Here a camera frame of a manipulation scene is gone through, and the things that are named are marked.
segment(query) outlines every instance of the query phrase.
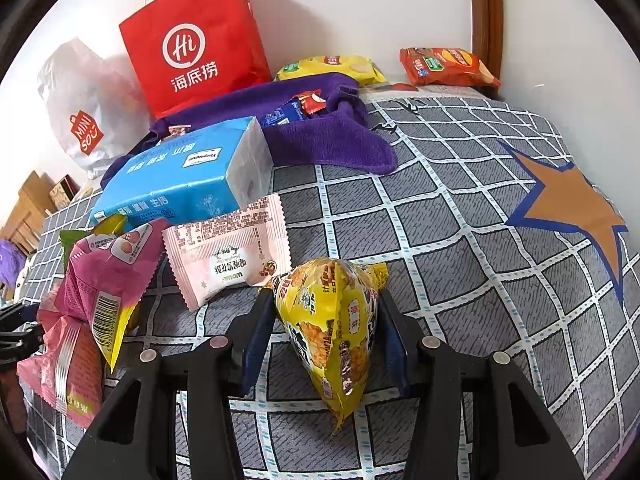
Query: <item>chinese characters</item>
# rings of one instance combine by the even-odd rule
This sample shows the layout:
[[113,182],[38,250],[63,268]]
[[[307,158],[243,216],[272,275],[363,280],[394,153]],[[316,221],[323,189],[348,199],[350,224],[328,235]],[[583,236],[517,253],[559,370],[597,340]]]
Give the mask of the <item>chinese characters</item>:
[[188,87],[206,81],[207,79],[212,79],[217,75],[218,67],[216,66],[216,62],[211,61],[203,64],[199,68],[194,68],[185,74],[180,74],[179,76],[174,77],[171,79],[171,84],[174,86],[174,92],[179,92],[180,90],[185,90]]
[[[180,155],[181,153],[190,152],[195,145],[196,145],[195,142],[190,142],[189,144],[185,144],[183,146],[179,146],[178,148],[174,149],[174,152],[171,154],[171,156]],[[152,156],[149,160],[143,160],[142,162],[134,164],[133,166],[131,166],[127,170],[127,173],[132,173],[133,171],[137,171],[140,168],[142,168],[143,166],[151,166],[152,164],[155,164],[156,162],[162,162],[163,160],[165,160],[165,158],[167,156],[167,153],[168,152],[164,152],[161,155]]]
[[[157,198],[151,198],[149,199],[149,202],[151,203],[152,207],[160,207],[161,205],[169,205],[169,200],[163,195],[163,196],[159,196]],[[124,206],[118,209],[118,213],[120,213],[121,215],[131,215],[133,214],[133,212],[135,211],[136,213],[139,213],[141,211],[144,211],[145,209],[149,209],[148,204],[146,203],[146,200],[143,200],[142,202],[136,202],[134,204],[131,204],[131,206]]]
[[222,274],[223,272],[231,272],[232,270],[241,269],[242,267],[246,267],[246,260],[244,258],[216,265],[214,270],[216,274]]

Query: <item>pink snack packet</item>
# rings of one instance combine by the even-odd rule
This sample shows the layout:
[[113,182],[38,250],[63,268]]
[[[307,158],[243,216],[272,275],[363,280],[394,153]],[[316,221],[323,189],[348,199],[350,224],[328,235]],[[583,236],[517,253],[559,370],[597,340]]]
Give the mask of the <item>pink snack packet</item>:
[[204,222],[166,229],[164,246],[184,301],[198,310],[227,286],[263,286],[291,270],[280,196]]
[[55,311],[55,293],[47,293],[38,310],[46,350],[20,361],[17,372],[52,407],[88,428],[102,407],[100,351],[87,323]]
[[89,323],[111,371],[133,311],[158,266],[164,218],[142,224],[107,245],[76,242],[56,308]]

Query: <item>haidilao logo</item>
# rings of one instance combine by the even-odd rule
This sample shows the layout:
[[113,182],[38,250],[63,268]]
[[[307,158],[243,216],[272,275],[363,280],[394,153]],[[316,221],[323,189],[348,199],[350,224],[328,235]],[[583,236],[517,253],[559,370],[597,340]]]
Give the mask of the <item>haidilao logo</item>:
[[189,68],[199,62],[206,40],[200,27],[181,23],[172,28],[162,42],[164,60],[174,68]]

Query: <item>blue tissue box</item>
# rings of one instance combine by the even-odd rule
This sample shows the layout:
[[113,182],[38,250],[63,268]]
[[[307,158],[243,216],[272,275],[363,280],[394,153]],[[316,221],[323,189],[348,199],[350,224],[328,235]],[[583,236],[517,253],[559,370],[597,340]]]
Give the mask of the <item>blue tissue box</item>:
[[223,215],[269,192],[273,161],[260,124],[245,117],[195,130],[129,160],[91,212],[119,212],[127,228],[154,218],[174,225]]

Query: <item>barcode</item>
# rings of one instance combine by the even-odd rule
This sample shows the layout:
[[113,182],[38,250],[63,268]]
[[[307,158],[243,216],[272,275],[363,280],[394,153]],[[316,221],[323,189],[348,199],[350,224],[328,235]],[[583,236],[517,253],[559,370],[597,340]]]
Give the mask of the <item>barcode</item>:
[[113,334],[116,330],[116,320],[120,309],[120,298],[105,292],[98,292],[95,302],[94,321],[91,331],[94,333],[98,345],[111,352],[113,349]]

